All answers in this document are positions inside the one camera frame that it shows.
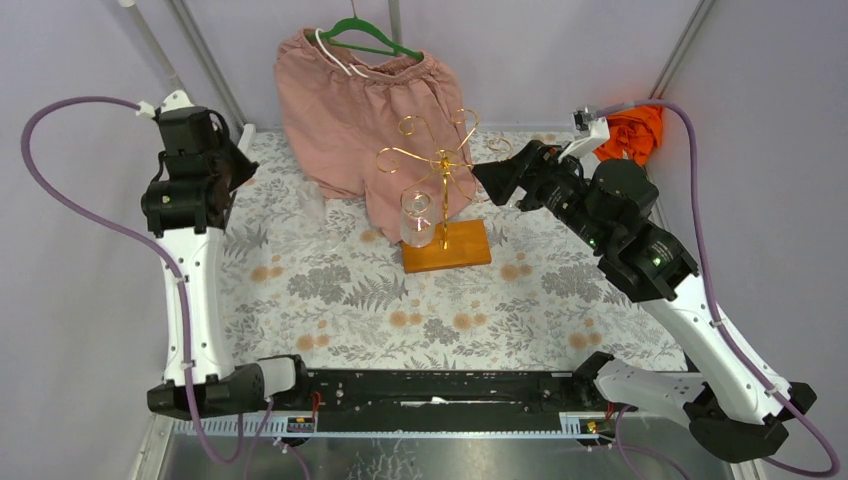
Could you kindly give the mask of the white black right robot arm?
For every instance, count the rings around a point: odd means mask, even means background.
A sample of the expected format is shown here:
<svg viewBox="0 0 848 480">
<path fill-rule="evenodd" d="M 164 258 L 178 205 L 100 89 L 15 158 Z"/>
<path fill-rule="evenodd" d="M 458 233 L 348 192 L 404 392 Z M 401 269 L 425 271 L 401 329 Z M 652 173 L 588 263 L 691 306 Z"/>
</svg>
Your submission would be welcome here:
<svg viewBox="0 0 848 480">
<path fill-rule="evenodd" d="M 774 375 L 761 383 L 739 359 L 745 341 L 713 317 L 704 279 L 681 242 L 654 224 L 657 187 L 630 159 L 602 162 L 590 178 L 560 147 L 529 142 L 515 156 L 478 164 L 472 174 L 492 202 L 522 189 L 522 210 L 545 208 L 597 256 L 605 279 L 653 316 L 698 369 L 677 378 L 595 353 L 576 370 L 575 402 L 597 412 L 628 404 L 686 428 L 715 457 L 740 463 L 774 455 L 787 440 L 793 410 L 815 402 L 812 388 Z"/>
</svg>

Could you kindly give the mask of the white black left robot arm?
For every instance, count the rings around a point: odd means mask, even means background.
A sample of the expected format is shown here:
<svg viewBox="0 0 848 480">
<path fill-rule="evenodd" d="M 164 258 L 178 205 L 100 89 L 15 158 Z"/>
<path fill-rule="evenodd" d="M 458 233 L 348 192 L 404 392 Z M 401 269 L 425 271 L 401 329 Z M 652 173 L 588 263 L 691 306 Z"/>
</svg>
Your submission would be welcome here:
<svg viewBox="0 0 848 480">
<path fill-rule="evenodd" d="M 207 107 L 163 108 L 154 121 L 163 149 L 141 210 L 162 260 L 169 351 L 161 385 L 147 393 L 148 408 L 181 420 L 267 406 L 301 409 L 311 387 L 300 356 L 236 365 L 223 339 L 225 230 L 235 190 L 252 178 L 257 163 L 232 142 L 223 117 Z"/>
</svg>

